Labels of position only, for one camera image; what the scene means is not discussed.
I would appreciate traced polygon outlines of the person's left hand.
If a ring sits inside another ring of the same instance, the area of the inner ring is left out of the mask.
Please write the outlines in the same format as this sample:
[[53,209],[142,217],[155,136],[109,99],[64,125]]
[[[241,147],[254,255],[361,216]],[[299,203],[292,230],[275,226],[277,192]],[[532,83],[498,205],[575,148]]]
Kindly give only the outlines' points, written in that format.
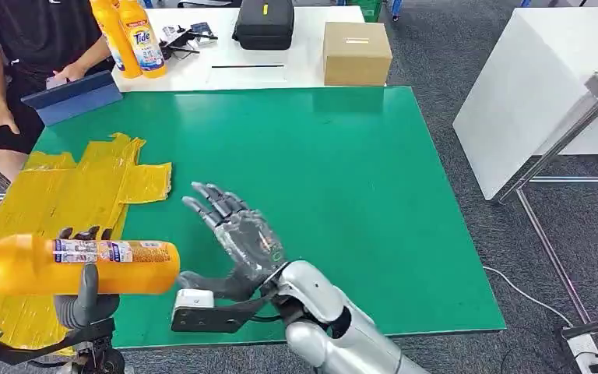
[[61,84],[73,82],[82,79],[86,75],[87,70],[88,68],[81,63],[73,62],[64,67],[61,71],[53,71],[54,75],[52,76],[52,79]]

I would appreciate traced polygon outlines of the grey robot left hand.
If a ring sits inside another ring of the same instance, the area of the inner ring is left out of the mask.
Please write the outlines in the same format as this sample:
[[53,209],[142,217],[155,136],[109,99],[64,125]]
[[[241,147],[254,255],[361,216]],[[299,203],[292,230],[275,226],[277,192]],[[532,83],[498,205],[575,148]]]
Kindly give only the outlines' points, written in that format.
[[115,313],[120,295],[99,294],[98,280],[96,264],[84,263],[79,275],[78,294],[54,296],[55,313],[62,326],[78,330]]

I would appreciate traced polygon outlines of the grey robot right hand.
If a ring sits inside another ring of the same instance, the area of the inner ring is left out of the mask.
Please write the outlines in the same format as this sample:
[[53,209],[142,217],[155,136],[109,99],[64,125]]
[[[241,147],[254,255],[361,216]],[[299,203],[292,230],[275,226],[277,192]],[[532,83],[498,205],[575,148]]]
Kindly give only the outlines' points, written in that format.
[[234,266],[225,277],[204,277],[186,270],[178,274],[181,288],[211,291],[215,298],[245,302],[287,261],[277,235],[260,213],[242,198],[212,183],[193,182],[192,188],[209,204],[184,196],[214,233]]

